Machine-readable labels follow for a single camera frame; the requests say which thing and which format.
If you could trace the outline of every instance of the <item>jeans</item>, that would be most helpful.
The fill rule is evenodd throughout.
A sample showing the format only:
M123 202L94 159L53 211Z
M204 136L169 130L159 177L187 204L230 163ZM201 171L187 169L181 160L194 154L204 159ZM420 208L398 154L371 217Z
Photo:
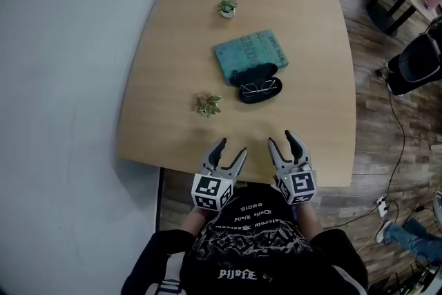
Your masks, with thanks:
M392 222L385 228L384 237L386 241L397 242L429 263L442 263L442 238L429 234L416 219L409 219L403 228Z

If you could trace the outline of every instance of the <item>power strip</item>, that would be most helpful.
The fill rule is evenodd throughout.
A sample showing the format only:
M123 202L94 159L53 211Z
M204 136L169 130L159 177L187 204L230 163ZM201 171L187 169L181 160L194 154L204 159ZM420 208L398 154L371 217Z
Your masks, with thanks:
M381 218L383 218L385 216L385 214L387 213L387 205L385 204L385 198L384 197L379 197L376 200L376 203L378 205L379 216Z

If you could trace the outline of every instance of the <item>person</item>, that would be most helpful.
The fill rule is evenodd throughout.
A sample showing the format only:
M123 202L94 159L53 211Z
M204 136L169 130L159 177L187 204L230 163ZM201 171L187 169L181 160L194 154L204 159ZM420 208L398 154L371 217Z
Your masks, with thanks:
M414 218L410 218L404 227L387 221L376 235L377 243L382 243L384 240L397 242L430 264L442 263L442 238L429 234L427 229Z
M236 188L210 221L194 207L180 229L154 233L122 294L366 294L345 232L324 231L309 202L296 217L269 185Z

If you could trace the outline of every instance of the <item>green book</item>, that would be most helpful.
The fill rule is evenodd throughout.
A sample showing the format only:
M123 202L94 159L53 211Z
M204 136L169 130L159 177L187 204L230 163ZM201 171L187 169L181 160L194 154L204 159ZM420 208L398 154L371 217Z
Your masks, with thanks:
M278 68L284 68L289 64L271 30L252 33L218 44L214 50L229 85L235 70L239 73L265 63L274 63Z

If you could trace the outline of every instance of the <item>black t-shirt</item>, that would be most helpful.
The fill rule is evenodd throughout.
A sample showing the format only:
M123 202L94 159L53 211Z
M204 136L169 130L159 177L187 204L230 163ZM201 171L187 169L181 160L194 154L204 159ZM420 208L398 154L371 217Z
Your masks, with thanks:
M169 255L185 251L180 287L194 294L364 294L367 270L341 230L310 243L292 208L267 185L236 189L196 240L180 231L155 233L122 294L145 294L164 280Z

